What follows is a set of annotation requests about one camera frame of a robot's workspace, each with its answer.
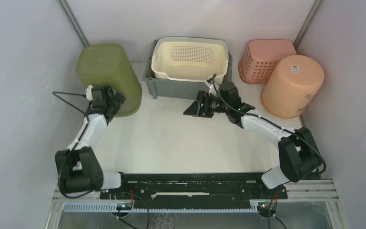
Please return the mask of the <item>green perforated waste bin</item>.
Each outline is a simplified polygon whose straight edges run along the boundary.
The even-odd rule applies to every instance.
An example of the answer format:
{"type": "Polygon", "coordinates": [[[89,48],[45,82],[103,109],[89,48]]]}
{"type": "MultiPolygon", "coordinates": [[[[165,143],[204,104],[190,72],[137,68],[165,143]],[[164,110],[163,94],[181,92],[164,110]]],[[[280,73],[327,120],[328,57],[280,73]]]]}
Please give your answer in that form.
{"type": "Polygon", "coordinates": [[[116,43],[90,45],[80,53],[76,72],[85,86],[111,86],[125,96],[117,117],[136,113],[142,102],[142,87],[124,48],[116,43]]]}

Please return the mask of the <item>cream perforated plastic basket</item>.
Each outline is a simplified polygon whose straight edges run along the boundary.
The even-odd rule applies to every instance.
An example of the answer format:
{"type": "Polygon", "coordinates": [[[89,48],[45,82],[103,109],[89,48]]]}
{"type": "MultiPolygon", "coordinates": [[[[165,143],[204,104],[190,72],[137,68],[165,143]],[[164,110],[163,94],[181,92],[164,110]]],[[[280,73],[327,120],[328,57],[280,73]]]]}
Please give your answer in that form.
{"type": "Polygon", "coordinates": [[[193,37],[163,37],[152,53],[151,69],[156,78],[174,81],[223,82],[229,52],[222,40],[193,37]]]}

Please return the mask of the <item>pink perforated plastic basket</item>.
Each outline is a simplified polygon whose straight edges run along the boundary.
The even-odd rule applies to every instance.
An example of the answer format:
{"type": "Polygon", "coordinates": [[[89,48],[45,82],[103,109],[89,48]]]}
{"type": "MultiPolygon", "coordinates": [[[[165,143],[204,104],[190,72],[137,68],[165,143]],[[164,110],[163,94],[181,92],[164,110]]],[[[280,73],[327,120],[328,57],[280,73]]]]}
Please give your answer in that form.
{"type": "Polygon", "coordinates": [[[291,55],[296,50],[290,40],[252,40],[238,63],[239,76],[245,83],[266,83],[277,64],[291,55]]]}

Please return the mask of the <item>orange plastic bucket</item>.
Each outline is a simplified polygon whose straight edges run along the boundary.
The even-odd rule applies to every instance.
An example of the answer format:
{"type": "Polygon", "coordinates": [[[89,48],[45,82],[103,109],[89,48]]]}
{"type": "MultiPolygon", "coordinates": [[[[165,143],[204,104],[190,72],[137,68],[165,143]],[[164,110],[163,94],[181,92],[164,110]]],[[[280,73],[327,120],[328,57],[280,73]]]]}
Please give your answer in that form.
{"type": "Polygon", "coordinates": [[[324,70],[317,61],[304,55],[287,56],[277,64],[262,90],[261,104],[276,117],[299,117],[324,79],[324,70]]]}

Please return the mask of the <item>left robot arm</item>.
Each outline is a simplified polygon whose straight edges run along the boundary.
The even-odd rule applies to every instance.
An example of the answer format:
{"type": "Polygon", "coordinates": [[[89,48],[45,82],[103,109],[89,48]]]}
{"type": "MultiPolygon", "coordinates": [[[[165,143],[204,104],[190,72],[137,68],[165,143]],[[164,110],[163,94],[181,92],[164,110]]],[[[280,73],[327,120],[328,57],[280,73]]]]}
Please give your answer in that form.
{"type": "Polygon", "coordinates": [[[117,198],[126,198],[130,186],[122,181],[123,173],[104,172],[94,153],[102,133],[126,98],[108,85],[89,85],[82,96],[89,104],[83,112],[81,128],[72,143],[55,154],[59,192],[73,199],[111,189],[117,198]]]}

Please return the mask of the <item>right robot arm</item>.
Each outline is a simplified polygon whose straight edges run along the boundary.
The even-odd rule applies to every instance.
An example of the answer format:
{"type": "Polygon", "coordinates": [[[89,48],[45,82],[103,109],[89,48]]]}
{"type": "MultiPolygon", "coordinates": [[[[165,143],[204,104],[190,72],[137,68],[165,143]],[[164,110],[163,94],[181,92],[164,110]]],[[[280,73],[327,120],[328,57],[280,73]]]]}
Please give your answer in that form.
{"type": "Polygon", "coordinates": [[[215,113],[224,113],[232,124],[262,136],[278,150],[279,164],[261,176],[261,182],[256,185],[258,196],[270,198],[276,187],[318,175],[319,167],[326,168],[308,128],[294,129],[274,123],[244,103],[232,82],[217,84],[207,80],[205,83],[209,91],[199,91],[184,115],[212,118],[215,113]]]}

